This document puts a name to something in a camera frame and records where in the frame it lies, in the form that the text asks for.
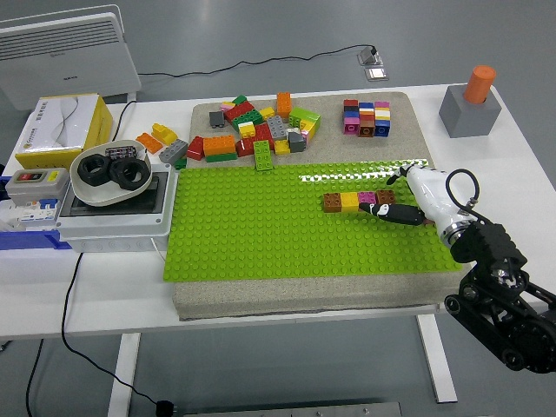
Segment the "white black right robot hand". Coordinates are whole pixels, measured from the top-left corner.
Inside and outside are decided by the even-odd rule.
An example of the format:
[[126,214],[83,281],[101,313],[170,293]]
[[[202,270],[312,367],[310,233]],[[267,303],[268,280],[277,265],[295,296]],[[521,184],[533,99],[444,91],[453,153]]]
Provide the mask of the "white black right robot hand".
[[404,165],[387,180],[387,185],[402,176],[407,179],[416,206],[360,203],[359,209],[384,221],[399,224],[417,226],[430,220],[435,223],[439,237],[446,237],[449,229],[459,228],[475,220],[474,216],[465,214],[448,196],[446,172],[415,164]]

